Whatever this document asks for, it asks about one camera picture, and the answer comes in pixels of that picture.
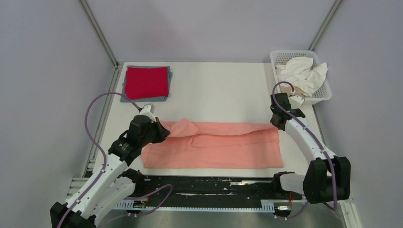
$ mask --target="white tabletop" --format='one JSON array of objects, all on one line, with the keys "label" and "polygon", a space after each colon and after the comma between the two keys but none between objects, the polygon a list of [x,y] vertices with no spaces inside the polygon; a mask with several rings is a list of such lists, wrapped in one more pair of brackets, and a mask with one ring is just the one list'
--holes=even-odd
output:
[{"label": "white tabletop", "polygon": [[[119,76],[116,92],[122,92],[128,66],[170,66],[173,73],[170,95],[165,102],[155,102],[155,116],[164,121],[187,118],[199,122],[269,123],[270,94],[274,76],[270,63],[184,63],[184,62],[126,62]],[[303,105],[313,132],[320,136],[311,105]],[[101,140],[107,151],[119,135],[128,129],[138,113],[131,103],[120,102],[114,96]],[[281,171],[305,175],[308,162],[295,142],[285,132],[279,132],[283,168],[269,169],[145,169],[140,158],[130,168],[149,175],[272,177]],[[98,153],[95,169],[102,164]]]}]

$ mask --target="crumpled white cloth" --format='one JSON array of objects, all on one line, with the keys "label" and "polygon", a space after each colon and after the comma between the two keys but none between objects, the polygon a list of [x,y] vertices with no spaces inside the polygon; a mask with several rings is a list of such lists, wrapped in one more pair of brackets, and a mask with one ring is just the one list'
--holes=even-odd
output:
[{"label": "crumpled white cloth", "polygon": [[325,81],[327,64],[322,63],[311,70],[314,59],[308,57],[296,57],[289,60],[285,65],[276,65],[277,78],[279,81],[290,82],[300,88],[311,97]]}]

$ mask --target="salmon towel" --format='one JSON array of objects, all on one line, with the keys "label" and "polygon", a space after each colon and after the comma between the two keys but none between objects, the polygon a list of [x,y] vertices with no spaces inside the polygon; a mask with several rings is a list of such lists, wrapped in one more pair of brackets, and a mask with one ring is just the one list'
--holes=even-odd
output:
[{"label": "salmon towel", "polygon": [[145,168],[281,168],[278,129],[271,124],[179,122],[161,124],[171,132],[140,155]]}]

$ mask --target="folded red towel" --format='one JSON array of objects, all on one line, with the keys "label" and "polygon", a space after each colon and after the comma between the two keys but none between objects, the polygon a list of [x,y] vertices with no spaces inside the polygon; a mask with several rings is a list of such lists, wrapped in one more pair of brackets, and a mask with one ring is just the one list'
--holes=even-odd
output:
[{"label": "folded red towel", "polygon": [[168,68],[135,68],[126,71],[125,92],[129,99],[168,96]]}]

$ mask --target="plastic basket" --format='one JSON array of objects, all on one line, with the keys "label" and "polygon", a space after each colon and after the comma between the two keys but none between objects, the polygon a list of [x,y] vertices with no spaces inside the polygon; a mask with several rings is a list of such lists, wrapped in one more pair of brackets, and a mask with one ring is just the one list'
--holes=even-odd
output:
[{"label": "plastic basket", "polygon": [[[309,58],[314,59],[314,63],[312,67],[316,67],[320,65],[319,59],[317,55],[313,51],[304,51],[304,50],[277,50],[270,52],[270,60],[271,60],[271,67],[273,68],[274,80],[277,83],[277,73],[276,73],[276,64],[283,64],[288,62],[290,59],[299,57],[299,56],[306,56]],[[305,98],[304,105],[314,105],[319,101],[329,100],[332,97],[332,92],[330,91],[329,84],[325,79],[323,85],[312,95],[312,97]]]}]

